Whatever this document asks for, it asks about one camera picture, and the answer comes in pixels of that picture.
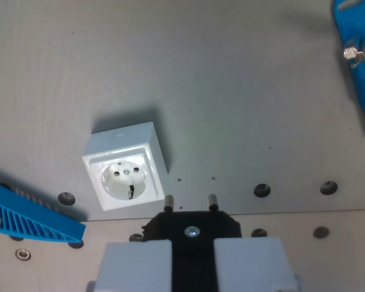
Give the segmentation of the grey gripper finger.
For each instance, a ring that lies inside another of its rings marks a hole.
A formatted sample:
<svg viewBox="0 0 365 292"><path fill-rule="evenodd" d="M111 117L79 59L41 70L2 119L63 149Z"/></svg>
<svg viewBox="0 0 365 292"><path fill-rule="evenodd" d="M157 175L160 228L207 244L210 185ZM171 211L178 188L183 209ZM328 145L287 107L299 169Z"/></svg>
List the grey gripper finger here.
<svg viewBox="0 0 365 292"><path fill-rule="evenodd" d="M299 291L280 238L214 240L219 291Z"/></svg>
<svg viewBox="0 0 365 292"><path fill-rule="evenodd" d="M172 291L171 241L107 244L94 291Z"/></svg>

